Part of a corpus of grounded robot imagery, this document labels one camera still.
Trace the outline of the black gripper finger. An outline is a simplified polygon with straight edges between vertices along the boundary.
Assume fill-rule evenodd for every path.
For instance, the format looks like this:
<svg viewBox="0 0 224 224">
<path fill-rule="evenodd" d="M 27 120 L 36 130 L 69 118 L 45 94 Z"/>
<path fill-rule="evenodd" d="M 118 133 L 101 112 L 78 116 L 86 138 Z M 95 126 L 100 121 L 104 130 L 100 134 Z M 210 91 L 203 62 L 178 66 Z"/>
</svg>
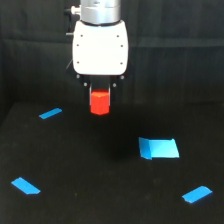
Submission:
<svg viewBox="0 0 224 224">
<path fill-rule="evenodd" d="M 89 107 L 91 110 L 91 93 L 92 93 L 92 84 L 89 85 Z"/>
<path fill-rule="evenodd" d="M 108 93 L 109 93 L 109 106 L 111 106 L 111 83 L 109 84 L 109 87 L 108 87 Z"/>
</svg>

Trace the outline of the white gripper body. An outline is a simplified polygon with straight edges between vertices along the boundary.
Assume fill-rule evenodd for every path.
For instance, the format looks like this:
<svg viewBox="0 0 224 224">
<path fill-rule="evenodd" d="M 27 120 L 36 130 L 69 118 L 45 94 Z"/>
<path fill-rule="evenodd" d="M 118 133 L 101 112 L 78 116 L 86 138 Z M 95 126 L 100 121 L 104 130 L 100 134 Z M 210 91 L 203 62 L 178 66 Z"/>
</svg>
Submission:
<svg viewBox="0 0 224 224">
<path fill-rule="evenodd" d="M 71 33 L 72 60 L 70 65 L 85 87 L 91 77 L 121 76 L 128 66 L 129 43 L 124 21 L 110 26 L 86 25 L 81 20 Z"/>
</svg>

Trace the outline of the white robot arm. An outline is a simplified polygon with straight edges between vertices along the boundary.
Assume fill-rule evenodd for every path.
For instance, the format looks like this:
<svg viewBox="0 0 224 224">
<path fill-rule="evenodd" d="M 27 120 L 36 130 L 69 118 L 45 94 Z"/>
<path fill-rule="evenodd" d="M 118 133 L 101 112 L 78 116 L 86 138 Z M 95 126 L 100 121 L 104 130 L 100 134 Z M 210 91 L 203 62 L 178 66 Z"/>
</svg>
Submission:
<svg viewBox="0 0 224 224">
<path fill-rule="evenodd" d="M 64 10 L 69 16 L 72 58 L 66 67 L 88 88 L 90 112 L 110 111 L 111 88 L 128 67 L 128 34 L 121 0 L 80 0 Z"/>
</svg>

